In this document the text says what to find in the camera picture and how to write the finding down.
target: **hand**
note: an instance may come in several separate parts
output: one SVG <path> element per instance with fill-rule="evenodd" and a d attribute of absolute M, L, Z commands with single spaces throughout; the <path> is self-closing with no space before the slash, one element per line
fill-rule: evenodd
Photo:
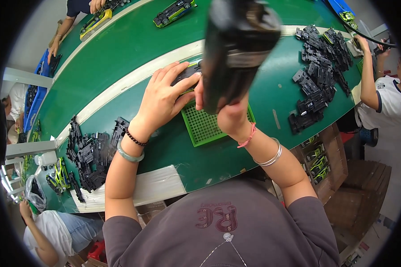
<path fill-rule="evenodd" d="M 359 44 L 361 46 L 361 50 L 364 52 L 364 54 L 365 53 L 370 53 L 370 48 L 368 46 L 368 42 L 364 37 L 362 37 L 361 35 L 355 35 L 354 39 L 358 40 L 358 42 L 359 42 Z"/>
<path fill-rule="evenodd" d="M 33 218 L 33 211 L 31 210 L 28 200 L 24 200 L 21 203 L 19 203 L 19 212 L 21 213 L 21 216 L 24 219 L 24 221 Z"/>
<path fill-rule="evenodd" d="M 15 121 L 15 131 L 18 132 L 18 130 L 20 129 L 20 127 L 21 127 L 21 120 L 18 118 L 18 119 Z"/>
<path fill-rule="evenodd" d="M 56 56 L 56 51 L 58 51 L 58 46 L 59 46 L 59 40 L 55 38 L 53 41 L 53 44 L 51 47 L 49 47 L 49 55 L 47 56 L 47 63 L 48 65 L 50 64 L 50 58 L 53 56 Z"/>
<path fill-rule="evenodd" d="M 138 114 L 131 121 L 131 125 L 137 126 L 131 127 L 131 130 L 137 129 L 140 141 L 145 140 L 146 137 L 148 140 L 154 131 L 169 122 L 193 99 L 194 92 L 185 93 L 180 98 L 178 97 L 199 81 L 201 73 L 195 73 L 171 86 L 177 75 L 187 67 L 188 62 L 180 63 L 177 61 L 153 73 L 144 92 Z"/>
<path fill-rule="evenodd" d="M 386 48 L 383 47 L 383 45 L 381 45 L 381 44 L 377 44 L 377 47 L 378 47 L 380 50 L 386 49 L 385 52 L 383 52 L 382 54 L 380 54 L 380 55 L 377 56 L 377 59 L 385 60 L 385 58 L 387 58 L 387 57 L 390 55 L 390 49 L 389 49 L 388 47 L 386 47 Z"/>
<path fill-rule="evenodd" d="M 194 89 L 196 97 L 196 109 L 203 108 L 203 81 L 199 81 Z M 243 143 L 251 135 L 251 123 L 247 118 L 248 93 L 242 100 L 234 105 L 224 106 L 217 115 L 217 124 L 221 131 L 227 133 L 237 142 Z"/>
<path fill-rule="evenodd" d="M 91 1 L 91 14 L 95 14 L 102 6 L 106 4 L 107 0 L 92 0 Z"/>

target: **white foam sheet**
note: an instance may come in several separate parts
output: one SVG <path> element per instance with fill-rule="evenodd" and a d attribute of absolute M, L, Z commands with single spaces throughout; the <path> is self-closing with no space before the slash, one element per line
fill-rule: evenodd
<path fill-rule="evenodd" d="M 77 199 L 76 191 L 71 190 L 71 196 L 76 203 L 80 213 L 104 211 L 104 184 L 92 193 L 84 189 L 82 191 L 84 203 Z M 141 206 L 160 200 L 165 200 L 175 196 L 186 194 L 186 190 L 181 182 L 180 175 L 174 165 L 167 166 L 148 173 L 137 175 L 134 191 L 134 205 Z"/>

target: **green plastic tray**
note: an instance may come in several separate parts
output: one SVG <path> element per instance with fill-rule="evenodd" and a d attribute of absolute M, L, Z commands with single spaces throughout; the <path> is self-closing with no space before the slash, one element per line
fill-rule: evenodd
<path fill-rule="evenodd" d="M 196 110 L 196 102 L 192 101 L 181 110 L 182 117 L 186 123 L 188 134 L 192 140 L 193 147 L 212 142 L 227 136 L 217 125 L 217 115 L 209 115 L 204 110 Z M 251 107 L 248 104 L 248 120 L 255 122 Z"/>

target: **worker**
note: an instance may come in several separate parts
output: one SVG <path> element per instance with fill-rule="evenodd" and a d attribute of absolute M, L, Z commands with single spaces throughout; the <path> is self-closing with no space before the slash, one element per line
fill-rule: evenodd
<path fill-rule="evenodd" d="M 361 76 L 361 102 L 337 120 L 339 131 L 351 132 L 360 127 L 371 130 L 401 124 L 401 58 L 398 78 L 385 76 L 383 66 L 390 50 L 377 56 L 376 81 L 373 76 L 372 55 L 367 40 L 355 35 L 364 53 Z"/>
<path fill-rule="evenodd" d="M 80 12 L 85 14 L 94 14 L 102 6 L 104 6 L 105 3 L 106 0 L 67 0 L 67 16 L 65 17 L 61 27 L 59 27 L 52 46 L 49 48 L 49 54 L 47 57 L 48 64 L 50 64 L 50 58 L 52 55 L 56 56 L 56 52 L 58 51 L 59 47 L 59 41 L 65 34 L 67 34 L 77 15 Z"/>
<path fill-rule="evenodd" d="M 191 99 L 197 110 L 203 106 L 200 73 L 170 86 L 187 66 L 175 62 L 153 74 L 118 144 L 105 186 L 108 265 L 337 266 L 337 243 L 322 202 L 294 155 L 248 121 L 248 94 L 222 108 L 217 123 L 235 149 L 246 150 L 278 184 L 285 206 L 257 183 L 235 177 L 189 193 L 141 229 L 133 197 L 144 147 L 155 145 L 148 144 L 150 136 Z M 179 97 L 197 82 L 195 92 Z"/>
<path fill-rule="evenodd" d="M 58 211 L 43 211 L 36 217 L 27 200 L 19 204 L 19 209 L 27 225 L 24 243 L 42 266 L 64 266 L 68 257 L 86 248 L 101 232 L 101 219 Z"/>
<path fill-rule="evenodd" d="M 27 84 L 15 83 L 9 95 L 2 99 L 2 104 L 5 106 L 6 117 L 9 118 L 9 116 L 11 116 L 15 121 L 15 124 L 12 125 L 8 131 L 8 144 L 16 144 L 18 142 L 18 134 L 23 132 L 27 89 Z"/>

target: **gray t-shirt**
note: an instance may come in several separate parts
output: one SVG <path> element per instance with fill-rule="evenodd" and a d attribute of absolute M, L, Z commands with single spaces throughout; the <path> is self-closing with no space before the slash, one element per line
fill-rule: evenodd
<path fill-rule="evenodd" d="M 320 200 L 303 197 L 285 209 L 249 180 L 192 192 L 143 230 L 124 216 L 108 219 L 102 229 L 110 267 L 337 266 L 339 261 Z M 225 233 L 233 235 L 231 242 Z"/>

